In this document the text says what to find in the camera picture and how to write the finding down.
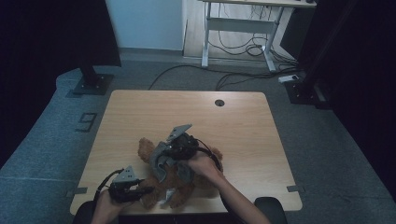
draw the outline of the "brown stuffed animal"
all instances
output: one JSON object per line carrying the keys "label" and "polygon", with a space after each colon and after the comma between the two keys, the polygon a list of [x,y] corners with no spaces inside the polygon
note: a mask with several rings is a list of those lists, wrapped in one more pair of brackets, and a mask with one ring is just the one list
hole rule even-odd
{"label": "brown stuffed animal", "polygon": [[[213,152],[213,154],[216,155],[218,160],[221,161],[222,154],[219,152],[219,150],[215,147],[208,147]],[[144,162],[149,163],[149,159],[154,151],[154,148],[154,144],[147,138],[140,139],[138,149],[139,157]],[[150,194],[144,195],[141,198],[143,206],[147,209],[152,208],[168,189],[175,190],[169,200],[169,206],[171,208],[177,208],[189,199],[195,187],[200,189],[213,188],[212,184],[201,175],[193,174],[193,178],[190,183],[186,183],[185,181],[181,180],[177,175],[177,169],[179,168],[177,165],[170,166],[165,164],[163,168],[166,171],[166,177],[163,181],[160,182],[155,174],[150,174],[150,176],[142,181],[137,187],[138,189],[142,189],[144,187],[154,187],[154,191],[152,191]]]}

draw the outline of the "stuffed animal's leg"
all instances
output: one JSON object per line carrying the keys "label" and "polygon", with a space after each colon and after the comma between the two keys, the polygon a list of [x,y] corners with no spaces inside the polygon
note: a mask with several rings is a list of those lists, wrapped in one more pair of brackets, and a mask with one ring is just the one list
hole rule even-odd
{"label": "stuffed animal's leg", "polygon": [[192,191],[194,190],[194,185],[189,184],[178,188],[175,193],[172,195],[171,201],[169,202],[169,206],[171,208],[177,208],[185,203],[191,196]]}
{"label": "stuffed animal's leg", "polygon": [[143,180],[139,186],[136,189],[142,189],[144,187],[154,187],[154,191],[152,191],[150,194],[145,194],[141,198],[141,202],[143,206],[147,209],[152,208],[158,201],[158,197],[160,195],[160,189],[159,189],[159,182],[156,177],[154,176],[149,176],[145,180]]}

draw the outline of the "white wall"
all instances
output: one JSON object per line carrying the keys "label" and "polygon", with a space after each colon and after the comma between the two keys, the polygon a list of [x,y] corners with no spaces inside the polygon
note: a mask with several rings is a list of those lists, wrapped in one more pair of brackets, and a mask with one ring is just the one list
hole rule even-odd
{"label": "white wall", "polygon": [[187,0],[106,0],[119,48],[183,49]]}

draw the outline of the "person's left hand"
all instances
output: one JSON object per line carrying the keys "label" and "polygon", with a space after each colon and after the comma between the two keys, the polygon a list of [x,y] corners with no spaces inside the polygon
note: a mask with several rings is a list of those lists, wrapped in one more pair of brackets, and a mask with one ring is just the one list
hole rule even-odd
{"label": "person's left hand", "polygon": [[120,214],[123,208],[131,204],[133,204],[133,202],[116,203],[111,199],[108,189],[103,190],[100,193],[95,211],[93,213],[92,224],[111,222]]}

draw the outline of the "desk top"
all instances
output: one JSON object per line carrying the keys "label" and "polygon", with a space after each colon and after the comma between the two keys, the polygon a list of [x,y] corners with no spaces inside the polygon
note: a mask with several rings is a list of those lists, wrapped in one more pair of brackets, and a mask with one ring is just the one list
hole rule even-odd
{"label": "desk top", "polygon": [[317,3],[306,3],[305,0],[200,0],[210,3],[242,4],[242,5],[259,5],[272,7],[316,7]]}
{"label": "desk top", "polygon": [[[215,105],[217,100],[224,105]],[[251,201],[272,196],[287,211],[302,208],[299,193],[287,190],[294,179],[261,92],[113,91],[78,185],[88,188],[87,193],[75,195],[70,212],[91,201],[115,170],[132,165],[138,178],[148,176],[149,165],[137,156],[139,139],[146,137],[156,145],[173,127],[188,123],[188,134],[222,152],[225,176]],[[226,210],[216,190],[195,189],[181,208],[157,204],[146,210],[134,203],[124,214],[221,212]]]}

